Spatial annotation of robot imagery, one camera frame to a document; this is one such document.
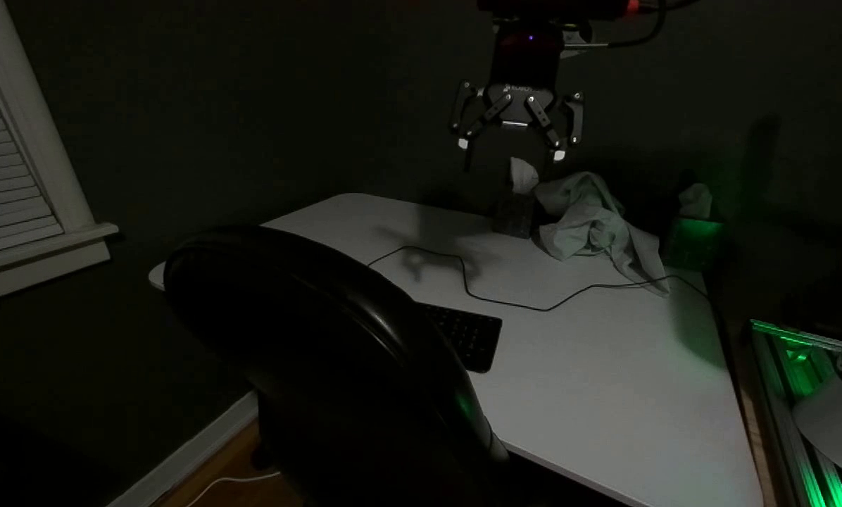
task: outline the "green light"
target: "green light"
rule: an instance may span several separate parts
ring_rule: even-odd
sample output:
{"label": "green light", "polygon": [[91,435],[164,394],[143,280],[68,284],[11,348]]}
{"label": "green light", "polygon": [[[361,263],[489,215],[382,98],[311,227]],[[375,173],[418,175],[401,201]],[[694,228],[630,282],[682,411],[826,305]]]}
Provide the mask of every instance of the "green light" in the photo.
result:
{"label": "green light", "polygon": [[722,258],[722,238],[723,224],[675,218],[661,251],[665,263],[670,269],[703,270]]}
{"label": "green light", "polygon": [[826,470],[826,484],[832,487],[833,504],[832,507],[842,507],[842,479],[833,470]]}
{"label": "green light", "polygon": [[822,490],[819,490],[819,484],[816,484],[816,476],[815,476],[810,466],[802,466],[799,473],[802,473],[802,484],[806,484],[808,504],[810,504],[810,507],[827,507],[827,504],[826,504],[826,496],[822,496]]}
{"label": "green light", "polygon": [[[779,360],[782,377],[794,397],[791,404],[815,397],[819,393],[819,387],[826,384],[826,377],[833,374],[833,366],[826,353],[799,348],[802,338],[796,329],[782,329],[782,328],[775,328],[765,321],[753,321],[753,329],[764,334],[768,338],[778,338],[778,348],[782,353],[782,360]],[[806,463],[799,467],[799,482],[802,482],[808,507],[842,507],[842,479],[833,473],[832,466],[822,467],[822,476],[816,476],[815,467]]]}
{"label": "green light", "polygon": [[457,394],[457,407],[460,407],[460,411],[464,411],[467,421],[473,421],[473,407],[464,394]]}

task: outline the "chair backrest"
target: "chair backrest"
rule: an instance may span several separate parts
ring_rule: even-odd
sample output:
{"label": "chair backrest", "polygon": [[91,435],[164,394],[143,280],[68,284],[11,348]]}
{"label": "chair backrest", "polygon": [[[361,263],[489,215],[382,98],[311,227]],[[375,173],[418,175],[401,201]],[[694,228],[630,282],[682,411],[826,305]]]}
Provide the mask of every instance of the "chair backrest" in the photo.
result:
{"label": "chair backrest", "polygon": [[166,296],[261,394],[284,476],[319,507],[495,507],[508,460],[457,353],[367,265],[297,234],[182,244]]}

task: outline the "black object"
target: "black object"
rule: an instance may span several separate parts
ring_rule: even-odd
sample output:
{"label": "black object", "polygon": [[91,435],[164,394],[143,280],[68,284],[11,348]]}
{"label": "black object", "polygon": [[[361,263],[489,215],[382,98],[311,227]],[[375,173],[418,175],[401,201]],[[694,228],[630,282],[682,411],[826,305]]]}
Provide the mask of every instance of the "black object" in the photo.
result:
{"label": "black object", "polygon": [[498,349],[502,318],[454,307],[419,305],[423,315],[449,338],[471,372],[489,372]]}
{"label": "black object", "polygon": [[636,11],[636,0],[480,0],[502,18],[613,20]]}
{"label": "black object", "polygon": [[180,321],[261,394],[261,435],[311,504],[513,504],[508,451],[457,353],[375,270],[246,228],[182,244],[164,282]]}
{"label": "black object", "polygon": [[553,20],[509,20],[495,35],[489,83],[554,90],[564,25]]}

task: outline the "cloth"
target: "cloth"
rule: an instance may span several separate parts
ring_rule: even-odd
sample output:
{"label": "cloth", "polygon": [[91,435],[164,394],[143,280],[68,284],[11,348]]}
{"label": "cloth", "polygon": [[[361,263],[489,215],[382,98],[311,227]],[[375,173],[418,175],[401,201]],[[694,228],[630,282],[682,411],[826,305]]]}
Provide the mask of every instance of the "cloth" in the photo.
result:
{"label": "cloth", "polygon": [[509,189],[513,196],[533,196],[539,187],[539,170],[523,158],[509,158]]}
{"label": "cloth", "polygon": [[679,218],[709,221],[709,211],[712,211],[712,196],[703,184],[694,184],[679,196]]}
{"label": "cloth", "polygon": [[626,280],[668,290],[660,241],[626,224],[616,198],[601,175],[577,173],[567,180],[543,184],[534,189],[534,201],[547,215],[561,218],[539,228],[549,258],[606,253]]}

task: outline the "dark wall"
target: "dark wall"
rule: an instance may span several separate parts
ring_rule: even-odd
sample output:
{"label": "dark wall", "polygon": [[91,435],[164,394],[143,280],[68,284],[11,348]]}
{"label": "dark wall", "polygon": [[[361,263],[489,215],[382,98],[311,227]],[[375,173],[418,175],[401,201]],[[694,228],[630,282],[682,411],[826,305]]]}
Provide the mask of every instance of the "dark wall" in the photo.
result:
{"label": "dark wall", "polygon": [[[177,238],[342,189],[471,207],[502,170],[461,175],[446,131],[457,84],[489,63],[471,0],[8,8],[97,215],[125,238],[111,265],[0,303],[0,436],[63,449],[91,503],[246,389],[146,289]],[[715,189],[732,315],[842,280],[842,0],[702,0],[644,49],[570,63],[561,89],[587,94],[581,167],[623,201],[647,210],[694,177]]]}

